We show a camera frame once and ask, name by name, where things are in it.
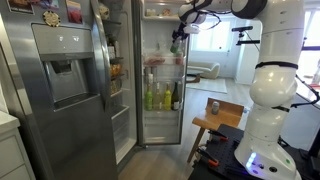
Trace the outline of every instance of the light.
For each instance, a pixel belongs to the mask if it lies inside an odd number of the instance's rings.
[[[248,159],[248,162],[247,162],[247,164],[246,164],[246,167],[247,167],[247,168],[250,168],[250,167],[251,167],[251,165],[252,165],[252,163],[253,163],[253,161],[254,161],[254,158],[255,158],[256,156],[257,156],[257,153],[255,153],[255,152],[251,153],[250,158]]]
[[[257,153],[253,152],[250,156],[250,158],[255,158],[257,156]]]
[[[247,162],[246,167],[250,168],[251,167],[251,163]]]

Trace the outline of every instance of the sofa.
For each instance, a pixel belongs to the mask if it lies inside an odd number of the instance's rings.
[[[188,62],[188,70],[200,70],[204,73],[201,73],[200,76],[208,79],[216,79],[219,75],[220,64],[216,62]]]

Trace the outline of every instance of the photo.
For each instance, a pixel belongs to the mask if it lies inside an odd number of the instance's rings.
[[[7,0],[10,11],[33,14],[32,5],[27,0]]]
[[[58,0],[37,0],[33,1],[33,5],[42,7],[43,9],[53,9],[59,10],[59,1]]]
[[[81,5],[67,0],[69,22],[82,24]]]

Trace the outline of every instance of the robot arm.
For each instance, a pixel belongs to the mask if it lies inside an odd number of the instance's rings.
[[[263,25],[259,61],[250,87],[254,105],[234,155],[253,176],[300,180],[294,160],[277,140],[297,89],[295,75],[303,41],[303,0],[193,0],[180,8],[182,25],[178,32],[198,33],[197,25],[208,14],[218,16],[228,11],[238,18],[258,19]]]
[[[171,52],[176,53],[180,40],[186,39],[189,34],[198,34],[197,25],[206,20],[207,15],[218,18],[217,26],[221,20],[219,14],[233,13],[243,19],[253,19],[266,6],[267,0],[194,0],[182,5],[179,9],[181,24],[172,34],[173,45]]]

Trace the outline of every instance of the kitchen cabinet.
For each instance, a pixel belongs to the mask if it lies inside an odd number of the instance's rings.
[[[0,180],[34,180],[21,140],[19,120],[0,111]]]

